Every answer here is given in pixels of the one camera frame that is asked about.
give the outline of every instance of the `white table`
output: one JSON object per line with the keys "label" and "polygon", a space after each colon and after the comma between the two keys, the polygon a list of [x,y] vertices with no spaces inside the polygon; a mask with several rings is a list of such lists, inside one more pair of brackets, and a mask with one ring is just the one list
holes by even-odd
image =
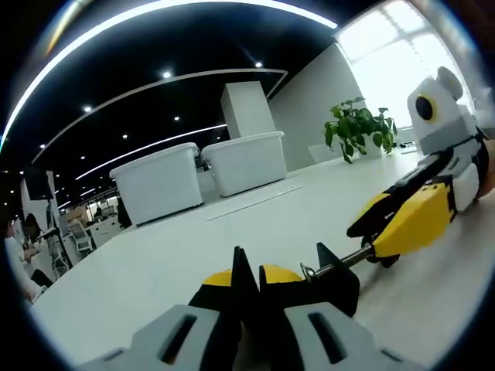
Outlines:
{"label": "white table", "polygon": [[[339,257],[354,252],[360,241],[346,237],[347,227],[369,198],[413,169],[418,158],[396,153],[353,165],[332,160],[129,230],[65,274],[32,313],[74,364],[129,346],[136,330],[187,303],[205,277],[229,268],[237,245],[253,272],[263,263],[297,272],[301,261],[317,266],[319,241]],[[494,226],[491,194],[457,217],[434,246],[402,257],[390,270],[358,264],[353,269],[362,294],[355,319],[379,344],[433,365],[483,296],[495,261]]]}

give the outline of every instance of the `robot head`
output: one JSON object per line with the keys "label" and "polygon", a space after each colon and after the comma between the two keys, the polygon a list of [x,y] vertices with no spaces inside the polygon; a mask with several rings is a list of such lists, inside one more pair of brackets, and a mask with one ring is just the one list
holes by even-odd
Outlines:
{"label": "robot head", "polygon": [[456,145],[472,135],[472,125],[465,121],[456,103],[462,95],[463,88],[457,77],[440,67],[435,80],[425,79],[409,96],[412,127],[426,155]]}

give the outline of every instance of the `bright window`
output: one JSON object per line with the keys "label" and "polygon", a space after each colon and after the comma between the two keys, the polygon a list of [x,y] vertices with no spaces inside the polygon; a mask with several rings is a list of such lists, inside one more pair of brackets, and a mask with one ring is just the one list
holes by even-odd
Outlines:
{"label": "bright window", "polygon": [[388,107],[398,128],[411,126],[409,94],[440,66],[449,68],[463,85],[458,100],[473,111],[466,82],[448,49],[412,5],[403,0],[380,4],[337,34],[366,105],[377,114]]}

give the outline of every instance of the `led strip light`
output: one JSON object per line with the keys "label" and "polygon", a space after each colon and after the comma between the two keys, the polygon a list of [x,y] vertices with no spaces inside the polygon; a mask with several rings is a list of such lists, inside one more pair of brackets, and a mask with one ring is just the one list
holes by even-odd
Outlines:
{"label": "led strip light", "polygon": [[213,130],[213,129],[218,129],[218,128],[225,128],[226,126],[227,126],[227,124],[212,126],[211,128],[204,128],[204,129],[199,129],[199,130],[195,130],[195,131],[190,131],[189,133],[179,134],[179,135],[176,135],[175,137],[162,139],[161,141],[156,141],[155,143],[151,143],[150,145],[145,145],[144,147],[140,147],[138,149],[135,149],[134,151],[130,151],[128,153],[124,153],[123,155],[120,155],[120,156],[118,156],[116,158],[113,158],[110,161],[107,161],[107,162],[105,162],[105,163],[103,163],[101,165],[98,165],[96,168],[93,168],[90,171],[85,172],[84,174],[79,175],[76,178],[76,180],[82,179],[86,175],[91,174],[92,172],[95,172],[99,168],[103,168],[104,166],[109,165],[112,162],[118,161],[118,160],[120,160],[120,159],[122,159],[124,157],[130,156],[130,155],[133,155],[134,153],[138,153],[139,151],[142,151],[144,149],[151,148],[151,147],[153,147],[155,145],[160,145],[161,143],[165,143],[166,141],[173,141],[174,139],[183,138],[183,137],[186,137],[187,135],[193,135],[193,134],[201,133],[202,131],[207,131],[207,130]]}

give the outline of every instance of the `chair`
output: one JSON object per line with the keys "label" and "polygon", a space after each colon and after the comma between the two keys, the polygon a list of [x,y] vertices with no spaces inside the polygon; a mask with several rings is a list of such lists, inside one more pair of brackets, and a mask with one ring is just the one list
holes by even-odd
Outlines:
{"label": "chair", "polygon": [[80,221],[76,220],[69,224],[68,227],[76,240],[76,250],[79,254],[90,253],[94,250],[91,237],[87,234]]}

